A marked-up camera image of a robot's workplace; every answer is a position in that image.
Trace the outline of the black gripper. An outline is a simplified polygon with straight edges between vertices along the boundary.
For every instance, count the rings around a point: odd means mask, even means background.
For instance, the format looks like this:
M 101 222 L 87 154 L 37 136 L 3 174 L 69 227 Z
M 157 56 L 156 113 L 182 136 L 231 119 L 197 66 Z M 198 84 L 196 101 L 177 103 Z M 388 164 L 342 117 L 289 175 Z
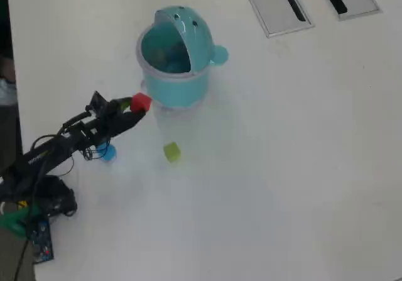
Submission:
M 144 109 L 132 112 L 132 97 L 112 99 L 92 121 L 87 123 L 87 130 L 92 140 L 110 140 L 135 127 L 146 115 Z

